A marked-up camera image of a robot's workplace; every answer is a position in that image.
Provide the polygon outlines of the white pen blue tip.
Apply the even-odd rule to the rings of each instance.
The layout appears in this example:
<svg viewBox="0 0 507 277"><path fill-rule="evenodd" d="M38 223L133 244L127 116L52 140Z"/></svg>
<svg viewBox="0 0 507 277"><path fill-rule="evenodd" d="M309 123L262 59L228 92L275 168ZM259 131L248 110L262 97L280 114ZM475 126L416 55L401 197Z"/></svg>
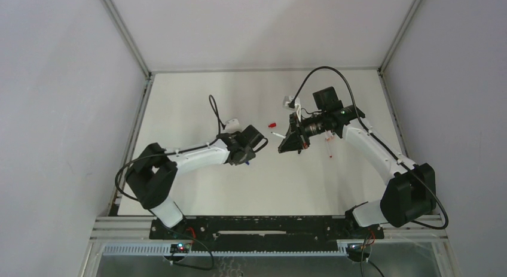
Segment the white pen blue tip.
<svg viewBox="0 0 507 277"><path fill-rule="evenodd" d="M282 134L279 134L279 133L276 133L276 132L271 132L271 134L273 134L274 136L277 136L279 138L282 138L282 139L285 139L286 136L285 135L282 135Z"/></svg>

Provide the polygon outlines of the white pen red tip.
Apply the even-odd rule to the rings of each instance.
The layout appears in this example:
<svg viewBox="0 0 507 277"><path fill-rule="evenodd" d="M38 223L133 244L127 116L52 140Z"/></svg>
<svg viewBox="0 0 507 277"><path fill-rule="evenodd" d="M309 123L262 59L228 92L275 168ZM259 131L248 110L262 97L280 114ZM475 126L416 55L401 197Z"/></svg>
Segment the white pen red tip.
<svg viewBox="0 0 507 277"><path fill-rule="evenodd" d="M326 144L326 149L327 149L327 152L328 152L328 156L331 159L333 157L333 152L332 152L332 147L331 147L332 140L327 140L327 136L328 135L330 135L330 134L329 133L325 133L325 144Z"/></svg>

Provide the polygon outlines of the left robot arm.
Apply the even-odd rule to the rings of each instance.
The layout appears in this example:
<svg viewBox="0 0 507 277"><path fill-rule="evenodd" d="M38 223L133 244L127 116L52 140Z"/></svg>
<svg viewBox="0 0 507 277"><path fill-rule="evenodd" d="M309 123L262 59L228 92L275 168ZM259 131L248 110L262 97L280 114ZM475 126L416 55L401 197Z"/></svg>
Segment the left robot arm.
<svg viewBox="0 0 507 277"><path fill-rule="evenodd" d="M155 142L125 165L125 181L143 209L172 229L185 219L170 197L177 178L212 165L248 164L267 144L268 139L253 125L242 131L221 132L211 142L172 152Z"/></svg>

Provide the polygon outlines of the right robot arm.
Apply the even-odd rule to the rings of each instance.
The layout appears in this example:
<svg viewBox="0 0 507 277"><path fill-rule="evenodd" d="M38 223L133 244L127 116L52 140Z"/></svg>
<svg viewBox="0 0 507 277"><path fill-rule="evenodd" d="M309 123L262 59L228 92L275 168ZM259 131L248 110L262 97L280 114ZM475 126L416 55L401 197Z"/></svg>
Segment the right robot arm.
<svg viewBox="0 0 507 277"><path fill-rule="evenodd" d="M388 223L401 227L436 208L435 172L429 164L418 165L388 146L361 110L354 105L343 106L333 87L315 92L313 97L317 113L302 118L299 98L285 96L283 107L292 110L292 113L278 152L306 150L312 136L328 132L362 153L386 188L381 199L356 205L346 212L352 226Z"/></svg>

